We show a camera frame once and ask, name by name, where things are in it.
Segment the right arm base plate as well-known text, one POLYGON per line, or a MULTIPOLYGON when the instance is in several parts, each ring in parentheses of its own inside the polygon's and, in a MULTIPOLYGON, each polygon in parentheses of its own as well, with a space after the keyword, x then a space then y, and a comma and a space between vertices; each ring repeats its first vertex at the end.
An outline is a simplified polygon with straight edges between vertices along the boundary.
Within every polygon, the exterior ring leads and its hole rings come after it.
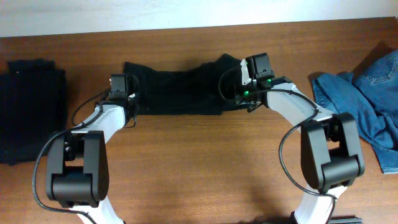
POLYGON ((363 224, 362 218, 334 218, 328 224, 363 224))

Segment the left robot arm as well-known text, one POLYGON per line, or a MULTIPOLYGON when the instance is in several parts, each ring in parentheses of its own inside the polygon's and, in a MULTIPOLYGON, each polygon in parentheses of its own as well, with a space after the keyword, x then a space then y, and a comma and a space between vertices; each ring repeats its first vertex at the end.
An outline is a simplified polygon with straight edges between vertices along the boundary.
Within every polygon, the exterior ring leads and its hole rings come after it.
POLYGON ((139 79, 113 74, 108 99, 93 113, 48 144, 45 191, 59 211, 79 216, 83 223, 122 223, 108 198, 109 169, 106 143, 135 121, 139 79))

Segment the black t-shirt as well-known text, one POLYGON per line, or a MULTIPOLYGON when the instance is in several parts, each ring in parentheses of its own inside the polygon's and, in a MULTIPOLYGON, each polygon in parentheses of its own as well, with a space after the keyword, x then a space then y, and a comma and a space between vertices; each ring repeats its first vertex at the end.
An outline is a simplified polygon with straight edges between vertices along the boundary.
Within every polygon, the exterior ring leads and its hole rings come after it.
POLYGON ((223 54, 214 62, 179 72, 125 62, 124 73, 139 80, 139 115, 221 115, 252 105, 233 100, 244 92, 240 62, 223 54))

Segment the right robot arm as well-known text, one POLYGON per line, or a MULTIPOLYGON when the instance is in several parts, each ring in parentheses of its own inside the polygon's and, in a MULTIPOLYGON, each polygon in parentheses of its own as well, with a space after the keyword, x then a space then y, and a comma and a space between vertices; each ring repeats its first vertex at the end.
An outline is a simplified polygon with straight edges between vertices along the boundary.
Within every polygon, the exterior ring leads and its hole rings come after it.
POLYGON ((283 159, 279 162, 288 179, 303 192, 300 205, 290 214, 289 223, 362 223, 356 216, 334 217, 338 198, 365 165, 359 134, 350 113, 336 114, 316 104, 287 77, 276 77, 266 53, 242 59, 241 91, 235 102, 264 105, 282 115, 292 128, 281 139, 278 153, 294 132, 300 137, 300 166, 307 183, 298 184, 283 159))

